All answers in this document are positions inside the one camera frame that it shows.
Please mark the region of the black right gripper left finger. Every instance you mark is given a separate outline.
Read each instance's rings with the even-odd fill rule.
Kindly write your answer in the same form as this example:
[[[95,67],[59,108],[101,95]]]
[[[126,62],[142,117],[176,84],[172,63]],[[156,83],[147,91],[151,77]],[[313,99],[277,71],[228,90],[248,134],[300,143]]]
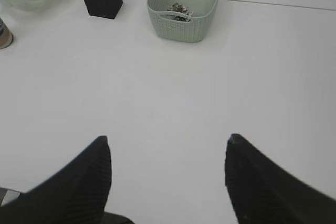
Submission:
[[[100,223],[112,181],[106,136],[51,178],[1,207],[1,223]]]

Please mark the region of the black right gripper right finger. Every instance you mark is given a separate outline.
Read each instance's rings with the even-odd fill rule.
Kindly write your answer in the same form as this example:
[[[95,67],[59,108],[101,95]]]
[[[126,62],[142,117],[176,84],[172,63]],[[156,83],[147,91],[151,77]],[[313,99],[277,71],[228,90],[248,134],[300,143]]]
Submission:
[[[240,134],[227,142],[224,173],[238,223],[335,223],[335,199],[292,176]]]

